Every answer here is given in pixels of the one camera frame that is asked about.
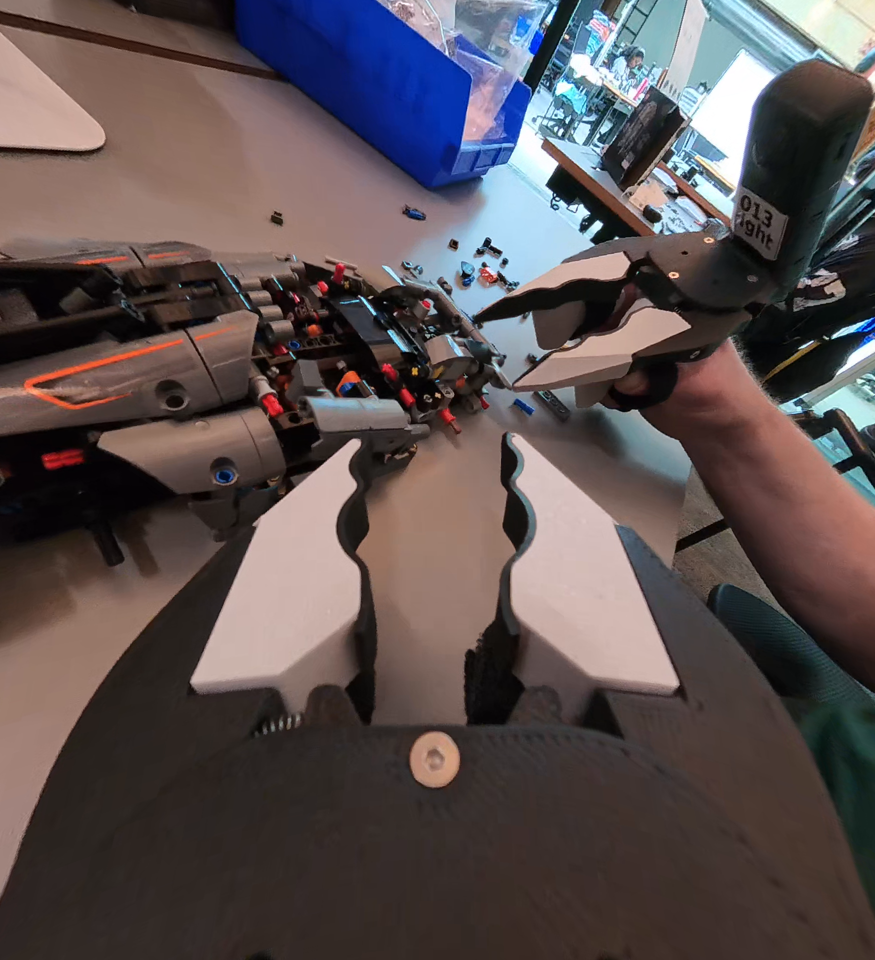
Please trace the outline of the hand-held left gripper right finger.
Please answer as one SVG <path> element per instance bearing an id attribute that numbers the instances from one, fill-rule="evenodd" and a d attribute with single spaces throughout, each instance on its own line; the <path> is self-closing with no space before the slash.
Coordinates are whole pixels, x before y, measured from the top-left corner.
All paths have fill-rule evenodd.
<path id="1" fill-rule="evenodd" d="M 612 516 L 526 438 L 501 442 L 498 611 L 516 648 L 510 671 L 585 719 L 598 692 L 671 697 L 680 680 Z"/>

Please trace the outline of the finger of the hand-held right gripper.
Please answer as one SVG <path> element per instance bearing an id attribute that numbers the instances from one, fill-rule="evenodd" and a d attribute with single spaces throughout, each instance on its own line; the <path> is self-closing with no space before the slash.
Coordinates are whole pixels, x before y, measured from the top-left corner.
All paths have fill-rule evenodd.
<path id="1" fill-rule="evenodd" d="M 682 349 L 691 330 L 679 313 L 654 306 L 639 295 L 623 310 L 615 328 L 590 333 L 574 344 L 544 353 L 535 366 L 514 380 L 513 390 L 530 394 L 574 387 L 601 398 L 609 385 L 629 371 L 638 354 L 659 351 L 675 338 Z"/>
<path id="2" fill-rule="evenodd" d="M 546 352 L 634 352 L 625 330 L 652 304 L 636 283 L 636 261 L 622 250 L 592 250 L 525 282 L 474 316 L 486 324 L 530 314 Z"/>

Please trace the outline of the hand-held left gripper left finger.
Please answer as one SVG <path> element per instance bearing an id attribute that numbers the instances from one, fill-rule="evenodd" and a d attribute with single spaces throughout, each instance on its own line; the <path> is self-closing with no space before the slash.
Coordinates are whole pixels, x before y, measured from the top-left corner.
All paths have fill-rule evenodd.
<path id="1" fill-rule="evenodd" d="M 191 675 L 195 693 L 271 689 L 296 714 L 312 690 L 335 686 L 371 722 L 377 624 L 358 554 L 371 453 L 368 441 L 347 440 L 258 519 Z"/>

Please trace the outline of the grey lego cylinder assembly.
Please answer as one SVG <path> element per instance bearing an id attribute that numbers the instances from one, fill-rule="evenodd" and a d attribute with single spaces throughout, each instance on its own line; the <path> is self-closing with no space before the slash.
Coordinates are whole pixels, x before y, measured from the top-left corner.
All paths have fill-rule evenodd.
<path id="1" fill-rule="evenodd" d="M 410 450 L 431 435 L 427 423 L 412 423 L 398 401 L 378 397 L 301 396 L 297 411 L 318 432 L 311 456 L 325 461 L 352 440 L 367 441 L 375 454 Z"/>

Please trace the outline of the large grey lego vehicle model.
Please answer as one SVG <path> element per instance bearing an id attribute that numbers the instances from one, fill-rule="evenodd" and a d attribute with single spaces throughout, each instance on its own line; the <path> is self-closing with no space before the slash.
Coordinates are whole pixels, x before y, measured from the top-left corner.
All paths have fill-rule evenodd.
<path id="1" fill-rule="evenodd" d="M 0 258 L 0 545 L 185 500 L 217 542 L 324 461 L 301 397 L 399 402 L 431 433 L 511 390 L 506 355 L 437 287 L 185 242 Z"/>

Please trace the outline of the person's right forearm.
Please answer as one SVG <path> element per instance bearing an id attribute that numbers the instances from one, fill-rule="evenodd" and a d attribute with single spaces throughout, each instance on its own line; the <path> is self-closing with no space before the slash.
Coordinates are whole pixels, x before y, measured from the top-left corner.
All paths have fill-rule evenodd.
<path id="1" fill-rule="evenodd" d="M 875 507 L 749 373 L 740 426 L 680 443 L 779 605 L 875 693 Z"/>

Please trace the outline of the person's right hand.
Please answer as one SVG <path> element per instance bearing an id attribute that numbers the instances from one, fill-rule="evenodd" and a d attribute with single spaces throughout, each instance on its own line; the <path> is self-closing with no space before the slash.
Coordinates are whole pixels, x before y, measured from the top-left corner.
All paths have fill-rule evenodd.
<path id="1" fill-rule="evenodd" d="M 727 434 L 747 414 L 755 382 L 733 341 L 705 359 L 679 364 L 671 394 L 642 411 L 654 428 L 679 442 Z"/>

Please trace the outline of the white display board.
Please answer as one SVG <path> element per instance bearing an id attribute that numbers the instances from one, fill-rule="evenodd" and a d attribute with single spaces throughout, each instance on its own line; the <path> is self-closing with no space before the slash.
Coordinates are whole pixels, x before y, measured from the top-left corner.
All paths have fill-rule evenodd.
<path id="1" fill-rule="evenodd" d="M 756 101 L 776 75 L 740 50 L 691 118 L 691 129 L 721 154 L 729 180 L 740 174 Z"/>

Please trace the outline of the long wooden desk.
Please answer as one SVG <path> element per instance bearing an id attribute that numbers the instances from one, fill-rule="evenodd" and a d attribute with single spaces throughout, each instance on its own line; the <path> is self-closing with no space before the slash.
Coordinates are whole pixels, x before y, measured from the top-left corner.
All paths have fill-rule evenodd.
<path id="1" fill-rule="evenodd" d="M 595 243 L 655 234 L 657 225 L 630 203 L 608 172 L 597 168 L 595 150 L 574 141 L 548 137 L 543 139 L 541 148 L 556 162 L 546 183 L 551 198 L 571 205 L 580 203 L 587 210 L 589 225 L 600 225 Z"/>

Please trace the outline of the dark printed box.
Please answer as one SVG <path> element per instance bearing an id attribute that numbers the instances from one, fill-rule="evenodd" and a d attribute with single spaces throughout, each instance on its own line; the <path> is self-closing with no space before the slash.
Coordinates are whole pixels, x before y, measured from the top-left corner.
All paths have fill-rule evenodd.
<path id="1" fill-rule="evenodd" d="M 638 186 L 688 126 L 678 103 L 657 87 L 647 90 L 601 155 L 604 172 L 621 191 Z"/>

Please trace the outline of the dark mesh chair seat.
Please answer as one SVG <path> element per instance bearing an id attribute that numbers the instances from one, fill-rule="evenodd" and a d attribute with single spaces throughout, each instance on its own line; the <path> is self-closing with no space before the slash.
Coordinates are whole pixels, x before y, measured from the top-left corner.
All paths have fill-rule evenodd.
<path id="1" fill-rule="evenodd" d="M 756 595 L 720 583 L 711 589 L 707 606 L 780 696 L 831 706 L 875 704 L 875 693 L 852 678 L 794 620 Z"/>

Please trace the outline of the black vertical pipe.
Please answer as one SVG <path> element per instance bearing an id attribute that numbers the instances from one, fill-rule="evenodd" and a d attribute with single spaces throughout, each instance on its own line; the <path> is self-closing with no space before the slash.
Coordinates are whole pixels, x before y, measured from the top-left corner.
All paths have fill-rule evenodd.
<path id="1" fill-rule="evenodd" d="M 546 69 L 551 65 L 562 43 L 564 34 L 579 4 L 579 1 L 556 2 L 547 27 L 543 31 L 540 43 L 523 77 L 524 84 L 528 86 L 531 92 L 537 91 Z"/>

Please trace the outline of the clear plastic bags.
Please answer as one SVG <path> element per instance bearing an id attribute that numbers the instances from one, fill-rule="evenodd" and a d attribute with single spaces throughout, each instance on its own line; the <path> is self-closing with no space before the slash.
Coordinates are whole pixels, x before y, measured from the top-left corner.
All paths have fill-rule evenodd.
<path id="1" fill-rule="evenodd" d="M 551 10 L 538 1 L 383 1 L 469 76 L 463 142 L 499 138 L 504 104 L 530 60 L 532 43 Z"/>

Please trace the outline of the blue plastic bin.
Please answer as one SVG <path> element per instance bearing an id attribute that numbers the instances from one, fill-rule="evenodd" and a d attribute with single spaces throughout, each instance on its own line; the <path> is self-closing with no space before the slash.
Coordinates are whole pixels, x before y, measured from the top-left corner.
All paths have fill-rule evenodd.
<path id="1" fill-rule="evenodd" d="M 480 178 L 516 149 L 520 79 L 482 138 L 466 132 L 472 78 L 380 2 L 238 1 L 239 43 L 421 186 Z"/>

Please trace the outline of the white flat board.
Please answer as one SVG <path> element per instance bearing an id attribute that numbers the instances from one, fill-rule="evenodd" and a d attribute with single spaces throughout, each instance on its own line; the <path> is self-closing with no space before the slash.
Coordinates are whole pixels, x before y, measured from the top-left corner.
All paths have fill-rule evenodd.
<path id="1" fill-rule="evenodd" d="M 99 122 L 0 32 L 0 150 L 84 154 L 106 141 Z"/>

